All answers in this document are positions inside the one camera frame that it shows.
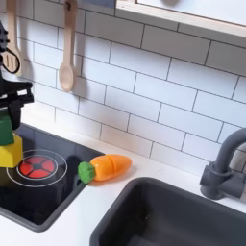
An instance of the red burner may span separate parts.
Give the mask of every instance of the red burner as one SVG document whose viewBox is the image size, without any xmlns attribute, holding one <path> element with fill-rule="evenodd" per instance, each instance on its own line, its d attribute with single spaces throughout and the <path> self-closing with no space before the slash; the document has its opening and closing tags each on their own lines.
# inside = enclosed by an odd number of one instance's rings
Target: red burner
<svg viewBox="0 0 246 246">
<path fill-rule="evenodd" d="M 43 179 L 55 171 L 55 163 L 48 157 L 28 157 L 19 164 L 20 173 L 30 179 Z"/>
</svg>

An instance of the white cabinet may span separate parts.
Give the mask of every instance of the white cabinet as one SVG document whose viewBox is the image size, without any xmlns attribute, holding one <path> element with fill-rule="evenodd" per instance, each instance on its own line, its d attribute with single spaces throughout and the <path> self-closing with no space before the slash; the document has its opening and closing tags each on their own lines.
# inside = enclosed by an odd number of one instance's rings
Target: white cabinet
<svg viewBox="0 0 246 246">
<path fill-rule="evenodd" d="M 137 3 L 246 25 L 246 0 L 138 0 Z"/>
<path fill-rule="evenodd" d="M 246 0 L 117 0 L 117 8 L 246 37 Z"/>
</svg>

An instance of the stove burner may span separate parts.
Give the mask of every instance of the stove burner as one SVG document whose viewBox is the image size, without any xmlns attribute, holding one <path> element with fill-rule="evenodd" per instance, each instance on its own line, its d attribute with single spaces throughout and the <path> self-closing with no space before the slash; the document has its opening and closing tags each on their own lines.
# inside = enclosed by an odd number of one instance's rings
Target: stove burner
<svg viewBox="0 0 246 246">
<path fill-rule="evenodd" d="M 67 172 L 65 159 L 48 150 L 29 150 L 16 168 L 7 168 L 9 178 L 18 185 L 44 187 L 59 182 Z"/>
<path fill-rule="evenodd" d="M 27 179 L 46 179 L 56 173 L 58 164 L 46 156 L 30 156 L 17 167 L 17 172 Z"/>
</svg>

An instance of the green toy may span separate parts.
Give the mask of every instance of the green toy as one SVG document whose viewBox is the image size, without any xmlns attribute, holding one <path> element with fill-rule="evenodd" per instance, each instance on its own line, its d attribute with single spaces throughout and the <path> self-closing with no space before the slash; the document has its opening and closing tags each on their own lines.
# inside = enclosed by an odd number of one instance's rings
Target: green toy
<svg viewBox="0 0 246 246">
<path fill-rule="evenodd" d="M 12 121 L 8 110 L 0 110 L 0 146 L 13 144 Z"/>
</svg>

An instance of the yellow block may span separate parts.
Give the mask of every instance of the yellow block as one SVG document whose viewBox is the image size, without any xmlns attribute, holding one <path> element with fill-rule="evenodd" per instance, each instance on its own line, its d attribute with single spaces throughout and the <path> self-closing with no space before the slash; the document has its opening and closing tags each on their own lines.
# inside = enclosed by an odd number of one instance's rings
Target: yellow block
<svg viewBox="0 0 246 246">
<path fill-rule="evenodd" d="M 0 167 L 16 167 L 23 160 L 22 139 L 13 135 L 14 144 L 0 147 Z"/>
</svg>

